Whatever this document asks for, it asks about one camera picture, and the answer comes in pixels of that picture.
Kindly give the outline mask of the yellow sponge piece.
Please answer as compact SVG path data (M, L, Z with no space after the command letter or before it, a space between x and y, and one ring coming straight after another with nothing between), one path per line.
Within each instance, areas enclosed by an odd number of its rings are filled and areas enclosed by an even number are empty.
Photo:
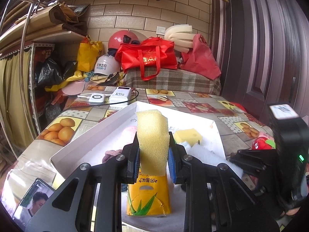
M164 176L170 143L168 120L158 110L137 112L136 115L141 173Z

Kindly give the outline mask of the white foam block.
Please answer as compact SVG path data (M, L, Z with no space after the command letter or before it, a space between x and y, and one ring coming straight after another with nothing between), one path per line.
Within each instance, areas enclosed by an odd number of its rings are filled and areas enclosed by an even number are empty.
M213 153L212 151L209 151L198 143L191 147L190 144L185 141L182 142L181 145L185 148L187 154L199 159L204 164L217 166L220 163L225 163L237 174L239 178L243 177L243 169Z

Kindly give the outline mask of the red apple toy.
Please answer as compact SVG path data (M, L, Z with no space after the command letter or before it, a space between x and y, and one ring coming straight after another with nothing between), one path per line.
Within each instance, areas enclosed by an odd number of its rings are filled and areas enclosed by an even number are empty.
M270 150L275 149L276 145L274 140L267 137L258 137L252 143L252 150Z

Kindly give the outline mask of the white shallow box tray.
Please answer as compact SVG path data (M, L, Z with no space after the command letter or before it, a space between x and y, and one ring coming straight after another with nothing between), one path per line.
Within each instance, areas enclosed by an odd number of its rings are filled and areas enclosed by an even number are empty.
M121 231L122 225L149 231L211 231L210 201L206 183L208 165L172 144L169 154L173 180L186 184L179 215L130 216L125 211L121 185L138 178L140 149L136 135L122 137L136 125L136 114L154 106L135 102L77 137L50 159L65 181L48 205L51 220L45 231ZM95 214L95 224L91 216Z

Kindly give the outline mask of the yellow tissue packet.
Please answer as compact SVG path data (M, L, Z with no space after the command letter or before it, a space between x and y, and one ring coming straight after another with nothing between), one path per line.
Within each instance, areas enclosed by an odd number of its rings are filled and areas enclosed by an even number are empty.
M136 183L128 185L129 216L161 216L171 213L167 176L139 173Z

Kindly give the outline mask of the fruit pattern tablecloth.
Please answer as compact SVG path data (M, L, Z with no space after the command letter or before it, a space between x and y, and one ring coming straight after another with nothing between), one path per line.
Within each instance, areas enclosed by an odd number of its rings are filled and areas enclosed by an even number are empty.
M259 134L272 136L270 127L221 96L205 93L136 89L134 101L143 102L141 111L158 108L168 119L171 132L194 129L201 145L220 157L239 149L251 148ZM9 215L35 179L57 188L62 179L50 162L62 148L85 144L84 157L90 164L100 163L109 150L119 150L133 141L135 115L121 115L113 105L90 107L80 98L55 118L21 154L4 182L1 202Z

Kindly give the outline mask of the white power bank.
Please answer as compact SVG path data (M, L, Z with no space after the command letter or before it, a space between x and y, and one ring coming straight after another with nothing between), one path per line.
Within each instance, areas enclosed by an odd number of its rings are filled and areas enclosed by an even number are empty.
M110 104L128 104L132 95L132 89L130 87L119 86L109 97L108 102Z

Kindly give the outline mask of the white round charger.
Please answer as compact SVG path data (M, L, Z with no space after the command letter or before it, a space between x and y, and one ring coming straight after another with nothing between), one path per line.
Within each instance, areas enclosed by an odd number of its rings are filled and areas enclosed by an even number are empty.
M103 104L105 101L105 94L92 93L88 99L90 104Z

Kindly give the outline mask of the plaid covered bench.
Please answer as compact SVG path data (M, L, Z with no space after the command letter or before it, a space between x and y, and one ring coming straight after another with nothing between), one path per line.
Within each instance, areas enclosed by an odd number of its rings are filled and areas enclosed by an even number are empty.
M123 85L140 89L206 93L217 96L221 93L219 78L210 80L200 74L181 69L161 69L160 73L149 81L141 79L138 68L129 69L124 75Z

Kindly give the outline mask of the white helmet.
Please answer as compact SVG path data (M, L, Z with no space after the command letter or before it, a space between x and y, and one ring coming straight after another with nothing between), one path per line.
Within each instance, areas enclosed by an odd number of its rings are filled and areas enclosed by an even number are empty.
M95 74L111 75L120 72L121 65L112 55L102 55L94 67Z

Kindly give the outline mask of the dark red shopping bag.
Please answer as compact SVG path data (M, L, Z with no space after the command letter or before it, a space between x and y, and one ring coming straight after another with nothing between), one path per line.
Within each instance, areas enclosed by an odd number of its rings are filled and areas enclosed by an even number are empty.
M188 53L181 53L183 62L179 68L215 80L221 75L211 49L201 34L193 37L193 48Z

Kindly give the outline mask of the yellow paper bag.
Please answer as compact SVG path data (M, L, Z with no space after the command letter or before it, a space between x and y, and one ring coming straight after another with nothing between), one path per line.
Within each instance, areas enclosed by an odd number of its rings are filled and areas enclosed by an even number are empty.
M89 35L83 38L77 52L77 70L90 72L94 70L97 59L102 55L103 43L93 41Z

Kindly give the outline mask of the dark wooden door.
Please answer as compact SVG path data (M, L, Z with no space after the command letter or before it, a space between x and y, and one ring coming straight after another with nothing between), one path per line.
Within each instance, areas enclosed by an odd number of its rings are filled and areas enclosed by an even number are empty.
M308 119L304 0L213 0L212 23L222 96L263 123L272 103L287 103Z

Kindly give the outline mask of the red helmet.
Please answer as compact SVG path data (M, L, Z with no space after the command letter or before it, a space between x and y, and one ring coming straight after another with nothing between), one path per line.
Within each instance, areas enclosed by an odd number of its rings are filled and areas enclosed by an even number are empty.
M108 50L118 49L121 44L140 44L140 41L133 32L129 30L119 30L110 36Z

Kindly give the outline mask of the cream foam roll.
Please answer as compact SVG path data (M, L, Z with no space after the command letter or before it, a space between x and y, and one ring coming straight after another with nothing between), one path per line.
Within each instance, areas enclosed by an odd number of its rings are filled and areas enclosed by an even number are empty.
M188 24L174 25L165 31L164 39L174 42L174 50L188 53L193 48L193 28Z

